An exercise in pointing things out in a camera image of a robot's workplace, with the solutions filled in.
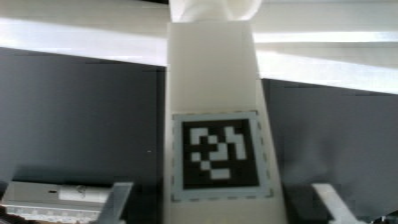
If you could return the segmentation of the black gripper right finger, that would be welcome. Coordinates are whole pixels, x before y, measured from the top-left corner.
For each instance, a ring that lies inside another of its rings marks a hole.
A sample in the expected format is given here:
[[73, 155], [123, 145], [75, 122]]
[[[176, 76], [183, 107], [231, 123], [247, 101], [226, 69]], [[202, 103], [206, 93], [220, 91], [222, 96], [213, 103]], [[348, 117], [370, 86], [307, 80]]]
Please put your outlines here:
[[332, 185], [314, 183], [313, 188], [332, 216], [329, 224], [366, 224], [366, 222], [357, 219], [348, 209]]

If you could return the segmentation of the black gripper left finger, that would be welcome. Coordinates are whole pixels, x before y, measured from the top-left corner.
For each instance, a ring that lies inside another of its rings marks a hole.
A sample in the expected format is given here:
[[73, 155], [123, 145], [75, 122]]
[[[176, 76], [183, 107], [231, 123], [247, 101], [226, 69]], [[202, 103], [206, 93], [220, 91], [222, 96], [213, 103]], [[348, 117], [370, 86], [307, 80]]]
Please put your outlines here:
[[126, 224], [124, 209], [133, 189], [131, 182], [115, 182], [92, 224]]

